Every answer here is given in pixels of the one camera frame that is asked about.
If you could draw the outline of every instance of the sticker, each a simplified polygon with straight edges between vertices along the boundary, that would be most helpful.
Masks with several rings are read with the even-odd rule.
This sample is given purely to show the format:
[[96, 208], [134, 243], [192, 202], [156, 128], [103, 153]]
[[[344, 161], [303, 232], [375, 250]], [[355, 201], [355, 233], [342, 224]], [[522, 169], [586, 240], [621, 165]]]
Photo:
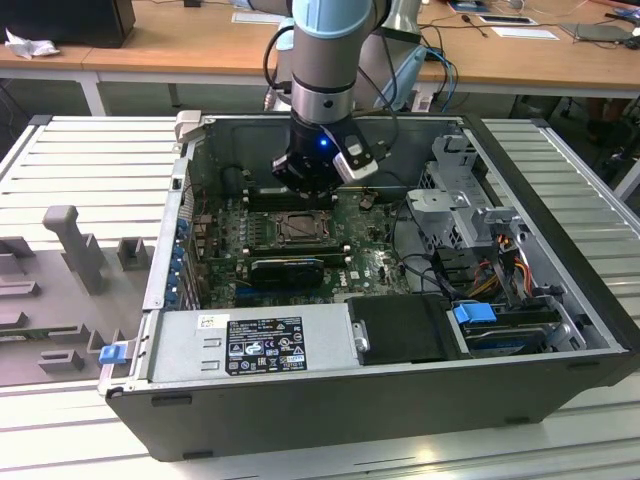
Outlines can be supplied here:
[[228, 315], [201, 317], [225, 317], [228, 346], [225, 366], [229, 375], [307, 369], [301, 317], [232, 320], [228, 323]]
[[225, 328], [230, 315], [223, 313], [219, 315], [198, 315], [198, 328]]
[[2, 342], [24, 342], [27, 337], [23, 335], [7, 335], [6, 337], [0, 337], [0, 343]]

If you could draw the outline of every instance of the white crumpled paper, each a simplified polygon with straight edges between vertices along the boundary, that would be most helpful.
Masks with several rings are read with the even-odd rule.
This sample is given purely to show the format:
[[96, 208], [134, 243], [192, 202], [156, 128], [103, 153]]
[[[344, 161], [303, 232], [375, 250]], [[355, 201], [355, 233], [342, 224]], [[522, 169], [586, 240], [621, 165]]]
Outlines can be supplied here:
[[4, 46], [19, 57], [31, 60], [32, 57], [43, 57], [60, 53], [60, 50], [57, 50], [53, 42], [49, 40], [27, 40], [26, 38], [13, 35], [9, 30], [5, 30], [5, 32], [7, 33], [8, 40], [4, 42]]

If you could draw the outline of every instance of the blue latch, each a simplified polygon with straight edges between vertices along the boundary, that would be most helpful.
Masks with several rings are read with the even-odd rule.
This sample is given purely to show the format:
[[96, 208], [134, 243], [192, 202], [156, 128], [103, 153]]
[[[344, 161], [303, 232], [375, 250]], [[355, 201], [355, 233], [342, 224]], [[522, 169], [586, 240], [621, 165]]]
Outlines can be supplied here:
[[453, 309], [459, 324], [496, 322], [496, 314], [488, 303], [462, 303]]
[[126, 345], [107, 345], [100, 350], [100, 365], [112, 365], [127, 363], [125, 355], [127, 354]]

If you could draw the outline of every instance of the green circuit board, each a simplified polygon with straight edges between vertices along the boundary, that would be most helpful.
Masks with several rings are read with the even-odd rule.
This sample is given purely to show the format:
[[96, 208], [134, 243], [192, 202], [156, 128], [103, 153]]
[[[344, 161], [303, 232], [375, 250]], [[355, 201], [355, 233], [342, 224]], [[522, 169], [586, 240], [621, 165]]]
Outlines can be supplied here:
[[[335, 303], [350, 296], [409, 293], [388, 242], [395, 211], [375, 201], [363, 209], [363, 198], [361, 189], [340, 192], [333, 209], [290, 212], [251, 211], [240, 198], [220, 201], [210, 212], [215, 217], [211, 247], [203, 255], [209, 283], [206, 307]], [[342, 256], [304, 254], [318, 247], [334, 251], [345, 244], [349, 251]], [[322, 285], [303, 292], [253, 288], [248, 271], [264, 251], [269, 258], [325, 260]], [[337, 257], [346, 261], [335, 265], [330, 258]]]

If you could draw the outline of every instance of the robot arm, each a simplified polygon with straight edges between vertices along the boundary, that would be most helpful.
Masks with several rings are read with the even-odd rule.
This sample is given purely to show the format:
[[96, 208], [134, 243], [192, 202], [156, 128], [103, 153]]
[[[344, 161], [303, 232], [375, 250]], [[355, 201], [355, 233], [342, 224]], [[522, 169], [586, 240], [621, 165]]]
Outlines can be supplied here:
[[273, 174], [303, 196], [324, 195], [364, 178], [387, 156], [369, 145], [351, 116], [360, 51], [391, 9], [391, 0], [235, 0], [295, 21], [291, 132]]

